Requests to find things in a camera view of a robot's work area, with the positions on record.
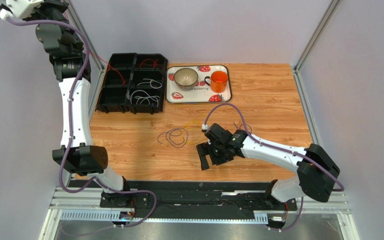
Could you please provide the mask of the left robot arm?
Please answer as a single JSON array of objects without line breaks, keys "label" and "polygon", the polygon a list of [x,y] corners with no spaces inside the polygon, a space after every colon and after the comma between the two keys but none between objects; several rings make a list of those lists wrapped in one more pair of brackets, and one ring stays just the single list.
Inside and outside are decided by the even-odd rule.
[{"label": "left robot arm", "polygon": [[52,151],[60,166],[59,184],[65,186],[68,172],[98,183],[105,193],[128,191],[127,180],[109,166],[107,150],[94,145],[91,137],[91,49],[84,34],[65,17],[68,6],[62,0],[44,0],[31,17],[40,21],[35,34],[49,55],[62,96],[63,133],[60,147]]}]

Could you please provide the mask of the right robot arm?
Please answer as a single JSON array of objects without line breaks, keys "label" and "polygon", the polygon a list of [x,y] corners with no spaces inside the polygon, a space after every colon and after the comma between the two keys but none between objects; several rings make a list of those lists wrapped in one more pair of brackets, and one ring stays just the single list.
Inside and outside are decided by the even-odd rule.
[{"label": "right robot arm", "polygon": [[318,144],[288,146],[242,129],[231,133],[217,123],[204,126],[203,133],[207,141],[196,146],[203,171],[210,165],[222,165],[241,157],[262,160],[294,173],[293,177],[270,183],[265,191],[270,201],[284,203],[307,196],[326,203],[335,191],[340,168]]}]

